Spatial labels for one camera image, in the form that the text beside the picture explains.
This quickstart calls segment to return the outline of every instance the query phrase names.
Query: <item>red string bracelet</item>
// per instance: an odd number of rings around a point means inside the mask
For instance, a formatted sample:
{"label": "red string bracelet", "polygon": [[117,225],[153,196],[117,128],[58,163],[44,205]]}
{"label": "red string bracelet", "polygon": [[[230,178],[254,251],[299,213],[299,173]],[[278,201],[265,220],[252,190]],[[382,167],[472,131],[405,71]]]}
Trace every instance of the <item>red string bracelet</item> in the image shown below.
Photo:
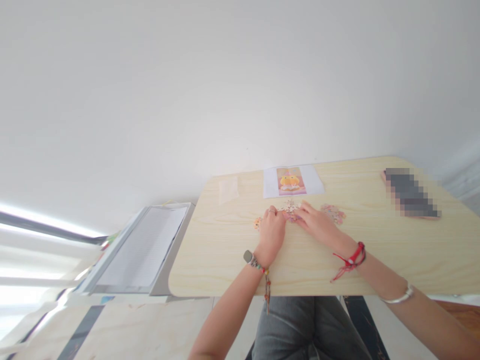
{"label": "red string bracelet", "polygon": [[[352,256],[350,256],[348,260],[344,259],[343,257],[341,257],[336,253],[333,253],[333,255],[342,259],[345,262],[345,266],[342,266],[341,268],[338,269],[336,276],[332,280],[330,280],[331,283],[339,279],[343,274],[351,272],[352,270],[360,266],[365,261],[365,258],[367,257],[367,253],[365,252],[365,244],[361,241],[358,243],[358,247],[356,248],[355,253]],[[356,262],[359,255],[361,255],[361,259],[359,262]]]}

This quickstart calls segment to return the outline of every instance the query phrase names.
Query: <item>silver bangle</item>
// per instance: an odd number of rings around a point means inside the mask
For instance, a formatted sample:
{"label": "silver bangle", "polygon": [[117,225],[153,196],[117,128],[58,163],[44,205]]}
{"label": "silver bangle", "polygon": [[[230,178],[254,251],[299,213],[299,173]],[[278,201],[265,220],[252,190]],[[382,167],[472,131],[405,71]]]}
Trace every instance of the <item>silver bangle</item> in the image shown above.
{"label": "silver bangle", "polygon": [[407,289],[405,291],[405,294],[402,297],[399,297],[398,299],[395,299],[395,300],[385,300],[384,298],[380,297],[380,300],[382,300],[384,303],[387,303],[387,304],[403,303],[405,300],[411,298],[412,295],[414,294],[414,288],[412,287],[412,285],[410,285],[408,281],[406,282],[406,287]]}

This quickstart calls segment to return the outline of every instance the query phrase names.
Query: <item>leg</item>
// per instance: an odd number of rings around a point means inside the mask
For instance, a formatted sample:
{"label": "leg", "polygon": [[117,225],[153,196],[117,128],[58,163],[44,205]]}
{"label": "leg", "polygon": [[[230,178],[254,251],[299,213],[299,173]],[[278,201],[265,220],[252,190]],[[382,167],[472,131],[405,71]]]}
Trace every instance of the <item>leg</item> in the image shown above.
{"label": "leg", "polygon": [[321,359],[368,359],[370,354],[335,296],[315,296],[313,344]]}
{"label": "leg", "polygon": [[315,298],[275,296],[267,302],[258,322],[253,359],[308,359],[308,346],[315,333]]}

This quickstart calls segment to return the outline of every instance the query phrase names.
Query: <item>puzzle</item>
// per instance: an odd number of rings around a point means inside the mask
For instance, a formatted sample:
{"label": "puzzle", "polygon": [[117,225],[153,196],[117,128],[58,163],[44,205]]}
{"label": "puzzle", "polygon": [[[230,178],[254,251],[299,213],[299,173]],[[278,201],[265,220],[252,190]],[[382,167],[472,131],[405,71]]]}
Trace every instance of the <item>puzzle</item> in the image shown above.
{"label": "puzzle", "polygon": [[[297,209],[300,209],[300,206],[302,204],[295,204],[295,201],[293,199],[288,199],[285,201],[285,204],[278,209],[285,218],[286,221],[289,221],[291,223],[296,222],[298,219],[300,219],[299,216],[294,214],[294,211]],[[347,217],[343,211],[340,211],[338,207],[334,205],[329,205],[329,204],[323,204],[320,208],[320,211],[327,214],[330,220],[332,220],[334,223],[341,225],[343,224],[343,219]],[[262,217],[259,216],[255,219],[253,222],[254,228],[258,231],[260,231],[260,224],[262,222]]]}

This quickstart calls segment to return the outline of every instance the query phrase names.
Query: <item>hand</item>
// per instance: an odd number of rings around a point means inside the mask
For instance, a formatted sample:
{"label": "hand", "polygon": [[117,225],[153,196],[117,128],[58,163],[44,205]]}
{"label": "hand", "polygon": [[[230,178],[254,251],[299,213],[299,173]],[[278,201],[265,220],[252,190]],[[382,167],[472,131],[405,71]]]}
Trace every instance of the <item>hand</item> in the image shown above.
{"label": "hand", "polygon": [[357,249],[357,243],[346,233],[340,231],[326,213],[315,210],[305,200],[300,209],[293,213],[300,217],[296,223],[307,233],[344,258],[350,257]]}
{"label": "hand", "polygon": [[279,253],[285,238],[285,219],[275,206],[265,210],[260,223],[260,242],[254,254],[258,263],[268,269]]}

